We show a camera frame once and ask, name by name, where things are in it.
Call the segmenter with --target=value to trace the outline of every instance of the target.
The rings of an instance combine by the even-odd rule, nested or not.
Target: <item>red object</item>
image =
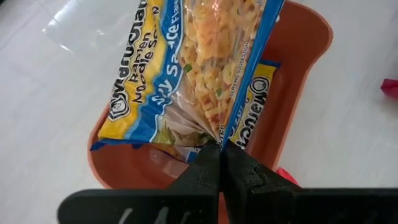
[[[274,76],[266,107],[246,148],[252,157],[272,170],[277,169],[307,75],[332,38],[333,32],[322,16],[306,6],[286,1],[262,55],[263,59],[282,65]],[[91,132],[88,149],[98,140],[98,131],[108,113],[106,107]],[[88,151],[88,161],[95,177],[109,189],[164,189],[187,167],[149,144],[139,150],[131,145],[107,145]],[[222,194],[218,218],[218,223],[228,223]]]
[[[291,183],[293,183],[293,184],[295,184],[295,185],[298,185],[298,184],[299,184],[299,183],[297,183],[297,181],[294,179],[294,177],[291,176],[290,173],[288,173],[285,169],[283,169],[283,168],[281,168],[281,167],[278,168],[278,169],[276,170],[276,173],[279,174],[280,176],[282,176],[283,178],[289,180]]]
[[[398,100],[398,80],[386,78],[380,86],[380,89],[386,94]]]

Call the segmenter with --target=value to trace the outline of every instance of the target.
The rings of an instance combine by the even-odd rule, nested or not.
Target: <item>maruchan ramen package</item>
[[[283,0],[142,0],[101,127],[104,144],[226,143]]]
[[[249,143],[250,136],[265,107],[272,78],[278,68],[278,63],[261,60],[254,72],[246,92],[246,101],[238,109],[230,137],[230,140],[241,149],[245,150]]]

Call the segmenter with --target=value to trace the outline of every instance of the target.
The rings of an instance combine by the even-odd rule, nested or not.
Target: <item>white floor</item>
[[[280,164],[304,187],[398,186],[398,1],[303,0],[335,31],[314,66]],[[55,223],[68,194],[101,187],[86,141],[116,76],[137,0],[0,5],[0,217]]]

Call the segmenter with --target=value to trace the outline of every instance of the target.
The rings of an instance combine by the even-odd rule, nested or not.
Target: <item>dried ramen noodles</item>
[[[142,0],[91,149],[223,143],[282,4]]]

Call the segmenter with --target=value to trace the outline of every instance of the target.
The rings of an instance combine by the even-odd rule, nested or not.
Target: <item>orange plastic basin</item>
[[[266,107],[248,145],[248,153],[275,169],[296,104],[312,65],[329,47],[333,32],[315,11],[287,1],[275,25],[264,59],[282,62],[272,81]],[[109,189],[166,188],[187,167],[151,146],[134,150],[130,145],[105,146],[90,152],[108,115],[105,108],[88,141],[88,160],[95,177]],[[227,223],[220,197],[219,223]]]

